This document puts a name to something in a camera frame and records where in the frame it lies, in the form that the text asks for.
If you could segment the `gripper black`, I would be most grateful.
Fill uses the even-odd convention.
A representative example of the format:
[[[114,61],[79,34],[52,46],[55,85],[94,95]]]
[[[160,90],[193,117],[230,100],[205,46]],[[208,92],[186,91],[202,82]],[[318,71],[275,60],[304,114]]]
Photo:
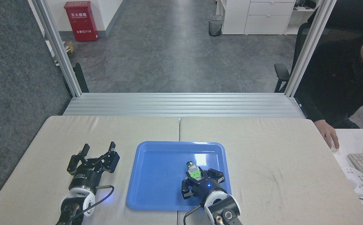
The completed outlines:
[[[182,181],[181,193],[183,199],[189,199],[195,196],[200,204],[215,204],[228,197],[226,190],[220,185],[225,181],[223,172],[209,168],[202,170],[200,168],[202,179],[187,177]]]
[[[109,150],[97,158],[91,158],[91,168],[77,168],[78,163],[81,161],[82,164],[86,162],[86,155],[90,149],[89,144],[85,144],[83,150],[77,155],[72,155],[70,158],[67,172],[73,175],[73,179],[70,182],[69,190],[72,188],[84,188],[90,192],[96,193],[97,186],[99,186],[102,173],[107,171],[113,173],[120,160],[119,154],[115,151],[116,144],[111,142]]]

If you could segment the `person's right hand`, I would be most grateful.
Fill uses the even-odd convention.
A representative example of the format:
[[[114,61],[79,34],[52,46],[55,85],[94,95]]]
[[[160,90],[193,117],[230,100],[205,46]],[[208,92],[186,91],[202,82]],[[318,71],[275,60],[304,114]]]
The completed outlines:
[[[328,124],[325,120],[318,120],[314,122],[314,125],[330,149],[333,147],[336,149],[340,148],[336,131],[330,124]]]

